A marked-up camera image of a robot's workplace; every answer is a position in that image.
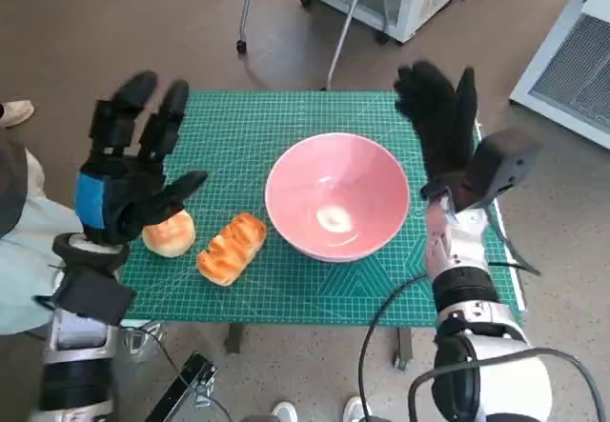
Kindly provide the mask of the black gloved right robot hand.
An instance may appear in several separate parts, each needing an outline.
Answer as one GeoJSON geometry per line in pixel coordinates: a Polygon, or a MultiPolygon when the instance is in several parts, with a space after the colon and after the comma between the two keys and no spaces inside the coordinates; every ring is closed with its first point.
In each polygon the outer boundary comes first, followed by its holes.
{"type": "Polygon", "coordinates": [[[414,128],[427,178],[465,171],[474,154],[478,115],[475,71],[464,69],[456,86],[434,64],[401,66],[394,83],[396,109],[414,128]]]}

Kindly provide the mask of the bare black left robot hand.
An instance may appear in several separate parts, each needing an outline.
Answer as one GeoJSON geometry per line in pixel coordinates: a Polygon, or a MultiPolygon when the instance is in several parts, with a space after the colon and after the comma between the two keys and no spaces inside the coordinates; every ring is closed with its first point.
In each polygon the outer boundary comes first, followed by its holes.
{"type": "Polygon", "coordinates": [[[142,230],[184,209],[184,202],[206,181],[203,170],[165,183],[164,160],[171,154],[185,116],[190,87],[177,79],[151,114],[139,151],[127,154],[135,120],[157,86],[157,74],[144,70],[106,100],[96,102],[89,138],[91,150],[77,175],[74,209],[89,240],[100,245],[131,243],[142,230]]]}

